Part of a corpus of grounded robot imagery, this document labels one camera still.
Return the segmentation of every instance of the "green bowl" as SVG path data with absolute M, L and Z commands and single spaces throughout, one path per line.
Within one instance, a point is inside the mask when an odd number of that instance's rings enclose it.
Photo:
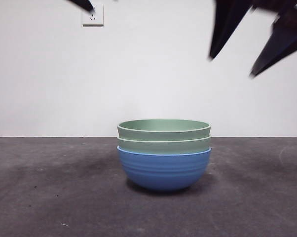
M 145 154 L 188 154 L 209 149 L 211 136 L 182 141 L 137 141 L 118 137 L 119 146 L 130 152 Z
M 119 137 L 137 141 L 182 141 L 208 137 L 211 126 L 182 119 L 143 119 L 120 123 Z

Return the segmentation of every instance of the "electrical outlet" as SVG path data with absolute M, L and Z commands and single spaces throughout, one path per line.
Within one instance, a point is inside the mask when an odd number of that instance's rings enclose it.
M 93 3 L 95 11 L 93 13 L 88 13 L 82 11 L 81 22 L 84 27 L 86 26 L 103 26 L 104 25 L 104 5 L 102 3 Z

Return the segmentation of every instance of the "blue bowl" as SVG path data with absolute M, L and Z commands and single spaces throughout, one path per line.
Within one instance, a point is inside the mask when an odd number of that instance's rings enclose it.
M 129 152 L 117 147 L 128 178 L 152 190 L 173 191 L 195 183 L 207 168 L 211 148 L 204 152 L 153 155 Z

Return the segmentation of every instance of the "bowl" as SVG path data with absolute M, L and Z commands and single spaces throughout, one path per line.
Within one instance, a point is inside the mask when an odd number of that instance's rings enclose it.
M 151 190 L 173 191 L 195 183 L 207 168 L 211 148 L 181 155 L 129 152 L 117 147 L 122 168 L 134 183 Z
M 208 137 L 211 126 L 183 119 L 142 119 L 118 125 L 119 137 L 138 141 L 179 141 Z
M 211 136 L 183 141 L 136 141 L 118 137 L 118 145 L 130 152 L 145 154 L 187 154 L 209 149 Z

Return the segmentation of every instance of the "concrete floor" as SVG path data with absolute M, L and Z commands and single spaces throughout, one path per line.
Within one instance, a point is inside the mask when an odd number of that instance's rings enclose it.
M 115 138 L 0 138 L 0 237 L 297 237 L 297 138 L 213 138 L 190 188 L 127 181 Z

